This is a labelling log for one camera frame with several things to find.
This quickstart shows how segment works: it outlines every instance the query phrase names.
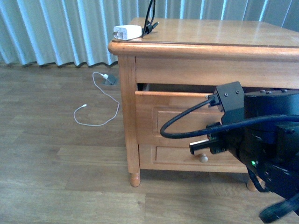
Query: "white curtain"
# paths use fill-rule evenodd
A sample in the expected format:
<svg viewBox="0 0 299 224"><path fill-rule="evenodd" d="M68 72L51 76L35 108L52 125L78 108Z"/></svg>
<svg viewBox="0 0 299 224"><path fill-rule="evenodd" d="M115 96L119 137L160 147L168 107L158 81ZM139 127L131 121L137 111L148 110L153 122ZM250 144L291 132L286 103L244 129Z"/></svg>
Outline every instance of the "white curtain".
<svg viewBox="0 0 299 224"><path fill-rule="evenodd" d="M150 0L0 0L0 62L112 64L113 27ZM256 20L299 31L299 0L157 0L157 18Z"/></svg>

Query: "drawer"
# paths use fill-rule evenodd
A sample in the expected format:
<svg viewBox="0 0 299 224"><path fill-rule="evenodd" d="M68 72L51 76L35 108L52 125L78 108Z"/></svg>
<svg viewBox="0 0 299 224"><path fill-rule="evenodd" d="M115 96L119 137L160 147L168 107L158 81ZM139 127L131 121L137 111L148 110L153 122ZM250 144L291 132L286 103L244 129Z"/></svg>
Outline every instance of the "drawer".
<svg viewBox="0 0 299 224"><path fill-rule="evenodd" d="M200 160L203 154L208 158L206 162ZM191 155L185 147L141 144L139 156L142 169L247 173L246 167L228 151L213 155L209 149L202 149Z"/></svg>
<svg viewBox="0 0 299 224"><path fill-rule="evenodd" d="M136 130L138 144L188 147L190 142L206 139L199 136L188 139L167 139L160 128L182 111L206 100L205 93L136 91ZM191 112L171 125L168 132L189 132L203 129L220 121L223 113L207 105Z"/></svg>
<svg viewBox="0 0 299 224"><path fill-rule="evenodd" d="M297 61L154 56L136 57L135 61L137 83L221 85L239 81L247 87L298 88Z"/></svg>

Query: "cabinet top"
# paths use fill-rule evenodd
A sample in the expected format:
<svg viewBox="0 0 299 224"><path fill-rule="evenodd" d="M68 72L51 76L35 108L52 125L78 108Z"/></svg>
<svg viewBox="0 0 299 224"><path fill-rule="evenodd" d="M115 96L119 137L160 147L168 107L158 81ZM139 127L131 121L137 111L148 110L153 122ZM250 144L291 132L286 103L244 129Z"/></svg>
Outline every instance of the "cabinet top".
<svg viewBox="0 0 299 224"><path fill-rule="evenodd" d="M175 53L181 56L233 53L236 57L259 54L298 61L299 32L265 22L161 18L154 22L159 25L143 38L113 39L108 47L110 52L116 55ZM135 18L131 24L143 27L144 18Z"/></svg>
<svg viewBox="0 0 299 224"><path fill-rule="evenodd" d="M258 21L155 19L159 25L131 42L205 45L277 46L299 48L299 32ZM143 27L144 18L131 24Z"/></svg>

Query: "open drawer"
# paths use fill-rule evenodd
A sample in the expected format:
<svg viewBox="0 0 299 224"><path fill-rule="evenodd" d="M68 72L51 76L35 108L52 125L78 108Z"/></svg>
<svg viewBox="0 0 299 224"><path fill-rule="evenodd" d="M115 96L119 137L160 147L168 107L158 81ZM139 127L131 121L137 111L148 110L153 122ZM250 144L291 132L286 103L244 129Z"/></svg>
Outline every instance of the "open drawer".
<svg viewBox="0 0 299 224"><path fill-rule="evenodd" d="M166 139L160 128L182 111L205 101L206 93L136 91L136 128L138 144L188 147L190 142L206 139L200 136L188 139ZM168 132L188 132L203 129L220 121L223 113L207 105L191 112L171 125Z"/></svg>
<svg viewBox="0 0 299 224"><path fill-rule="evenodd" d="M140 168L207 172L247 172L246 167L229 152L212 155L209 149L191 155L189 143L206 139L167 139L160 135L164 123L182 111L206 100L206 93L136 91L136 130ZM167 132L203 129L220 121L223 113L207 105L171 125Z"/></svg>

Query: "drawer handle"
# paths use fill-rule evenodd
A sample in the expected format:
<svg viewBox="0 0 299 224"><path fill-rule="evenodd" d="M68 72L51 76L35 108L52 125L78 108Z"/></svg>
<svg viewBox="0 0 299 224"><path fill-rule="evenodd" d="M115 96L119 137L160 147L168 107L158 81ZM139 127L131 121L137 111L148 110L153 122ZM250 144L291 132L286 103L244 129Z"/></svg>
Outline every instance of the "drawer handle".
<svg viewBox="0 0 299 224"><path fill-rule="evenodd" d="M200 154L199 155L199 161L200 162L207 162L209 160L209 158L206 156L206 154Z"/></svg>

